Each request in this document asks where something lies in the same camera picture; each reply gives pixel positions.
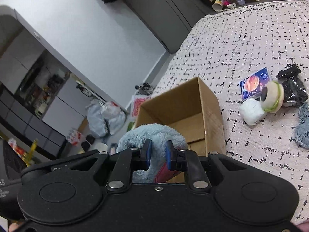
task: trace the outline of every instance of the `cardboard box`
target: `cardboard box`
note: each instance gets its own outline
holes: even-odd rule
[[[226,153],[218,99],[199,77],[144,102],[135,126],[153,123],[176,129],[200,156]]]

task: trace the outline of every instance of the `yellow object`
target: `yellow object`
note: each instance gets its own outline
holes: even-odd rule
[[[0,131],[0,138],[4,139],[5,141],[9,140],[9,138],[1,131]]]
[[[31,145],[30,152],[26,155],[26,157],[23,160],[26,163],[27,167],[31,166],[30,160],[33,156],[35,149],[37,148],[37,145],[38,145],[38,139],[36,138]]]

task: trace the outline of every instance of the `stuffed animal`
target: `stuffed animal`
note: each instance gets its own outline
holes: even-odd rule
[[[133,172],[132,180],[134,183],[158,183],[156,179],[160,178],[160,182],[165,182],[175,175],[166,170],[165,144],[168,140],[171,140],[175,148],[188,148],[186,140],[171,127],[160,124],[141,125],[127,132],[119,140],[116,152],[132,147],[142,148],[147,138],[152,140],[150,167],[147,171]]]

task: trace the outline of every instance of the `white patterned bedspread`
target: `white patterned bedspread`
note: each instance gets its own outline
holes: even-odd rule
[[[199,76],[218,97],[227,155],[290,181],[300,201],[292,222],[309,218],[309,151],[294,141],[298,109],[281,108],[255,127],[239,115],[239,81],[296,63],[309,86],[309,1],[261,3],[208,15],[191,30],[154,96]]]

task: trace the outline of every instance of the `paper cup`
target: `paper cup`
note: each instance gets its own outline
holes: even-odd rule
[[[213,10],[216,12],[220,12],[223,9],[224,0],[216,0],[213,4]]]

